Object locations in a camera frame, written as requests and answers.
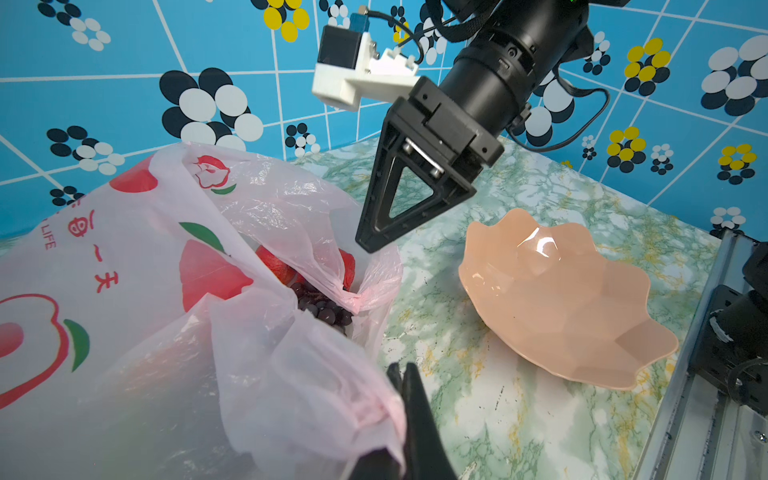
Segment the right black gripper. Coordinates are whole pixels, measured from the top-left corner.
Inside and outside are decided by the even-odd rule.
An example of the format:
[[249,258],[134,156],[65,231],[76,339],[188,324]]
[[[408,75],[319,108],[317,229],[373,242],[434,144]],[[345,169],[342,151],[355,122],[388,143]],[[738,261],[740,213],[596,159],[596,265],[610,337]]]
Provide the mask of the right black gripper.
[[356,242],[374,253],[475,194],[504,153],[497,137],[427,77],[385,119]]

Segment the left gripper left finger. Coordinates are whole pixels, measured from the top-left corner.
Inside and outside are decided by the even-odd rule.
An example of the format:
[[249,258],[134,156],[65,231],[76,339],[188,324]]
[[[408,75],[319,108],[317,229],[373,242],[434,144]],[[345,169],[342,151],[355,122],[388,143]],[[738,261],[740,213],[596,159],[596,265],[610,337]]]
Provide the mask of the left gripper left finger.
[[[398,363],[392,363],[386,371],[387,377],[400,394],[404,405],[408,404],[405,395],[406,381]],[[400,478],[399,463],[387,449],[371,451],[362,456],[355,464],[350,475],[351,480],[394,480]]]

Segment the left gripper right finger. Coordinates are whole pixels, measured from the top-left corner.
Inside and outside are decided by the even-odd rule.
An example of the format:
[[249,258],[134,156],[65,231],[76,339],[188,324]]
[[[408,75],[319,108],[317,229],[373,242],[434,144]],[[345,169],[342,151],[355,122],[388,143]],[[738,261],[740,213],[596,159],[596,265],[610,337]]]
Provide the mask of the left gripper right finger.
[[406,365],[401,396],[407,418],[404,479],[456,480],[457,476],[443,448],[419,370],[414,363]]

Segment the purple grape bunch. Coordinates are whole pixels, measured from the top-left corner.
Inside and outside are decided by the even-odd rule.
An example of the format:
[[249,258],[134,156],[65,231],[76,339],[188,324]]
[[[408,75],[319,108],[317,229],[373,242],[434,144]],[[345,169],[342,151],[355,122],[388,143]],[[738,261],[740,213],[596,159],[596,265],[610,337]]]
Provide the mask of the purple grape bunch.
[[333,327],[346,330],[353,323],[350,311],[331,300],[306,281],[295,281],[290,285],[298,301],[298,308],[309,312],[317,320]]

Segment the pink plastic bag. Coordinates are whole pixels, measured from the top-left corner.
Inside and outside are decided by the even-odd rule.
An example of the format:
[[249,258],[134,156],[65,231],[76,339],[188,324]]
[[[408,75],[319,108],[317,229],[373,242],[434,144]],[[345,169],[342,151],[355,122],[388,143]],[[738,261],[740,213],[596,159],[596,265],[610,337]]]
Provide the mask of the pink plastic bag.
[[[355,244],[359,215],[293,164],[177,144],[43,220],[1,258],[2,477],[342,479],[380,449],[402,470],[375,360],[402,264]],[[352,325],[300,310],[259,246]]]

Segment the pink red apple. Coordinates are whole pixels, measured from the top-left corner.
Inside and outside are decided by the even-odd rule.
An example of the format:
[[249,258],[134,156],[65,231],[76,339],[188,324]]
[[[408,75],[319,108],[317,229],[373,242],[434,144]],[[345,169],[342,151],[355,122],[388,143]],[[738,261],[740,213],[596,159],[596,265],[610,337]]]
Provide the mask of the pink red apple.
[[350,291],[352,284],[355,280],[355,274],[356,274],[356,260],[354,256],[345,250],[340,249],[339,253],[341,255],[343,266],[344,266],[344,275],[343,275],[343,289],[345,291]]

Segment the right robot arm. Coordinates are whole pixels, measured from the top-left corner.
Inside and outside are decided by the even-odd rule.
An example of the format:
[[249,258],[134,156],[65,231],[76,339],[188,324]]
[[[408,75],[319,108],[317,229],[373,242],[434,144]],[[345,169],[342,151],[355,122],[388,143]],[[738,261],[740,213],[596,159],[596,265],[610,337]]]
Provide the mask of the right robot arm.
[[428,1],[440,35],[467,41],[446,78],[419,79],[389,108],[355,240],[375,253],[471,198],[474,180],[530,115],[560,64],[588,56],[587,1]]

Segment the pink scalloped fruit plate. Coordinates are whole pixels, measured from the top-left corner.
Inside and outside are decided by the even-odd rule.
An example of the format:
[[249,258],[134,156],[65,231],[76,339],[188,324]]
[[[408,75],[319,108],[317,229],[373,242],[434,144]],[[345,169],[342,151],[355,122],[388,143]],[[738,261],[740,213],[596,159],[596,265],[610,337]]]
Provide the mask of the pink scalloped fruit plate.
[[492,226],[473,222],[458,275],[491,331],[566,380],[628,391],[679,347],[649,315],[649,276],[606,259],[577,223],[542,226],[523,209]]

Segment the aluminium front rail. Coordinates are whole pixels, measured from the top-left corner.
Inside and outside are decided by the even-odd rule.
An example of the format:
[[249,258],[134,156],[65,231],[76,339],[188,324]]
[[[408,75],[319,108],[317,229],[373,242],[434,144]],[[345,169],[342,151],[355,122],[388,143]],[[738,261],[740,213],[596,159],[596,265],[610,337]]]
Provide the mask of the aluminium front rail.
[[735,403],[690,368],[713,290],[721,284],[749,290],[742,267],[758,243],[731,230],[724,233],[635,478],[766,478],[767,415]]

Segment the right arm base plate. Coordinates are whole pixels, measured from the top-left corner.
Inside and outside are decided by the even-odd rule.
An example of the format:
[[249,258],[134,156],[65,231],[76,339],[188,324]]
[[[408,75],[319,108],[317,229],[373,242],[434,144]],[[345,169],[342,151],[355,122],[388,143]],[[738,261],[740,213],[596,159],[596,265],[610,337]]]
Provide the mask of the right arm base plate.
[[749,290],[715,287],[690,368],[735,403],[767,415],[767,244],[742,267]]

